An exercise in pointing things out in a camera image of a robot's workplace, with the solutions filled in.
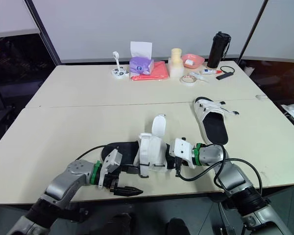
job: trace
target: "black cable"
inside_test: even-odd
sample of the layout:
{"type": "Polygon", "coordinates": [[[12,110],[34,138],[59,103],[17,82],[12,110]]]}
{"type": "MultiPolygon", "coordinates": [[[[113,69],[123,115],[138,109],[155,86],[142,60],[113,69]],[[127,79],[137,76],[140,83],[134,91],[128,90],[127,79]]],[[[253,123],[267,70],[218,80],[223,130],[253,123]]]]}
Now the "black cable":
{"type": "Polygon", "coordinates": [[[243,225],[243,228],[242,228],[241,235],[244,235],[244,234],[245,234],[245,231],[246,231],[246,226],[245,226],[245,225],[243,225]]]}
{"type": "Polygon", "coordinates": [[[219,213],[220,213],[220,218],[222,220],[222,224],[223,224],[224,227],[226,227],[225,223],[224,223],[224,220],[223,220],[223,217],[222,217],[222,214],[221,214],[221,209],[220,209],[220,204],[219,203],[218,203],[218,209],[219,209],[219,213]]]}
{"type": "MultiPolygon", "coordinates": [[[[251,163],[249,163],[248,161],[245,161],[243,159],[239,159],[239,158],[228,158],[228,159],[225,159],[225,162],[228,162],[228,161],[237,161],[237,162],[242,162],[242,163],[245,163],[245,164],[249,165],[254,170],[255,174],[257,175],[258,183],[259,183],[259,193],[260,193],[260,195],[262,195],[262,192],[263,192],[263,183],[262,183],[260,174],[258,173],[257,169],[251,163]]],[[[181,175],[181,172],[179,170],[177,170],[176,173],[184,181],[194,181],[194,180],[197,180],[198,178],[200,178],[201,176],[203,176],[204,174],[206,174],[209,170],[215,168],[220,163],[222,163],[222,161],[219,161],[219,162],[211,165],[210,167],[208,167],[207,169],[205,169],[202,173],[198,174],[197,176],[195,176],[193,178],[184,178],[181,175]]]]}
{"type": "Polygon", "coordinates": [[[217,179],[218,179],[219,175],[221,174],[221,171],[223,170],[223,167],[224,167],[224,164],[225,164],[226,151],[225,151],[225,148],[224,148],[223,145],[221,145],[221,144],[217,144],[217,145],[219,145],[219,146],[222,148],[223,159],[222,159],[222,163],[221,163],[220,169],[218,170],[218,172],[216,173],[216,175],[215,175],[215,177],[214,177],[214,184],[215,184],[217,187],[223,189],[223,187],[217,183],[217,179]]]}
{"type": "Polygon", "coordinates": [[[232,71],[232,73],[234,73],[235,72],[235,69],[234,68],[232,68],[231,66],[221,66],[220,67],[220,70],[222,71],[222,72],[224,72],[224,73],[227,73],[227,71],[224,71],[222,68],[223,67],[227,67],[227,68],[230,68],[230,69],[232,69],[233,71],[232,71]]]}
{"type": "Polygon", "coordinates": [[[86,151],[85,153],[83,153],[82,155],[80,155],[78,158],[76,158],[75,161],[81,159],[81,158],[84,157],[86,154],[88,154],[88,153],[91,152],[91,151],[94,151],[95,149],[98,149],[98,148],[104,148],[104,147],[116,148],[115,146],[112,146],[112,145],[99,145],[99,146],[97,146],[97,147],[94,147],[94,148],[89,149],[88,151],[86,151]]]}

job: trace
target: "black floor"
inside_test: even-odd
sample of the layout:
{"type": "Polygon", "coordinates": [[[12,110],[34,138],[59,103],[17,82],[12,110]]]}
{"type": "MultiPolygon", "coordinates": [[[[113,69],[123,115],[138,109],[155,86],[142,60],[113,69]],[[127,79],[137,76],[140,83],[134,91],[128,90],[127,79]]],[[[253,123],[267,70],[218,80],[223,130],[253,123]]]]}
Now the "black floor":
{"type": "MultiPolygon", "coordinates": [[[[294,234],[294,187],[269,197],[271,205],[294,234]]],[[[94,206],[90,218],[80,224],[59,219],[52,226],[50,235],[83,235],[90,230],[104,225],[113,216],[127,212],[136,216],[134,235],[164,235],[165,224],[171,218],[181,218],[192,235],[212,235],[213,228],[225,225],[232,226],[237,235],[241,234],[242,222],[236,211],[225,211],[222,216],[217,203],[209,198],[189,198],[164,200],[157,202],[141,202],[128,204],[112,204],[94,206]]],[[[0,235],[4,235],[25,212],[0,206],[0,235]]]]}

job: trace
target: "green ring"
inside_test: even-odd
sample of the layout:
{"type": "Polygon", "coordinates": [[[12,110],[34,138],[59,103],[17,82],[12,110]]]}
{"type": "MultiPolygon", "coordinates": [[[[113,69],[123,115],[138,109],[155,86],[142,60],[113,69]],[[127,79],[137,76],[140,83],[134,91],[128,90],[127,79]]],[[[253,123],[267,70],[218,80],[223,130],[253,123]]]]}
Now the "green ring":
{"type": "Polygon", "coordinates": [[[92,177],[91,177],[91,179],[90,179],[90,183],[91,183],[92,185],[95,184],[96,174],[97,174],[97,171],[98,171],[99,166],[100,166],[100,161],[98,160],[98,161],[96,162],[96,165],[95,165],[95,168],[94,168],[94,171],[93,171],[92,177]]]}
{"type": "Polygon", "coordinates": [[[200,149],[200,145],[201,145],[201,143],[198,143],[197,146],[196,146],[196,149],[198,150],[198,155],[195,156],[196,165],[201,165],[200,162],[199,162],[199,149],[200,149]]]}

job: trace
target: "white wall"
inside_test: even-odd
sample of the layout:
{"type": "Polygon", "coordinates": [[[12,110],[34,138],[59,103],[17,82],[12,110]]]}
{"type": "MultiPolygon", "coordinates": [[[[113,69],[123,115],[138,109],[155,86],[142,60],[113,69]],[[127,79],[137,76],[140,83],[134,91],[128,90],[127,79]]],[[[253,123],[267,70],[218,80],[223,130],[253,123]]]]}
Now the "white wall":
{"type": "Polygon", "coordinates": [[[269,0],[243,58],[294,61],[294,0],[269,0]]]}
{"type": "Polygon", "coordinates": [[[153,57],[171,48],[209,55],[213,36],[232,37],[240,54],[262,0],[33,0],[63,63],[129,58],[130,41],[153,42],[153,57]]]}
{"type": "Polygon", "coordinates": [[[39,32],[23,0],[0,0],[0,37],[39,32]]]}

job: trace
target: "tissue box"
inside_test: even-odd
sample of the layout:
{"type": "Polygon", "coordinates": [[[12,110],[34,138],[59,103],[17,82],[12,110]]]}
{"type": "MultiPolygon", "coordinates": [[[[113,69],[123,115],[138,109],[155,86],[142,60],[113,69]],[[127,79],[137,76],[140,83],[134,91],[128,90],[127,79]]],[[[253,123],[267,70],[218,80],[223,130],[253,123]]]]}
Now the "tissue box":
{"type": "Polygon", "coordinates": [[[153,60],[146,57],[132,57],[129,61],[129,70],[131,76],[137,76],[139,74],[150,75],[153,70],[153,60]]]}

